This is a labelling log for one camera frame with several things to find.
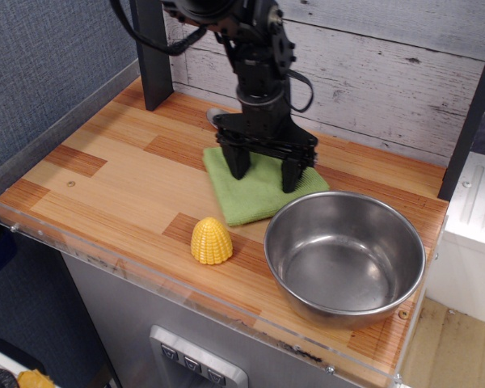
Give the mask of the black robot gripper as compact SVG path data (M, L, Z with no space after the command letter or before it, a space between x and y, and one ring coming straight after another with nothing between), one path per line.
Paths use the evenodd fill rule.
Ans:
M261 106L243 104L233 113L233 130L217 130L217 142L234 178L240 180L251 165L250 152L284 160L282 189L294 192L306 166L313 166L318 138L294 123L290 106L276 99Z

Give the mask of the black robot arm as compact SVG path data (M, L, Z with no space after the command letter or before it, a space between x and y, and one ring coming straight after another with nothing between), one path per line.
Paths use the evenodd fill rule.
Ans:
M250 154L282 161L282 190L293 192L303 171L316 161L317 138L293 122L296 111L291 82L311 86L304 75L291 70L297 60L295 44L286 35L283 12L275 1L164 1L163 10L181 23L196 27L173 44L157 42L137 32L120 2L111 7L126 32L138 43L169 57L184 53L206 32L224 46L238 78L240 113L211 109L207 117L217 128L217 142L233 177L250 168Z

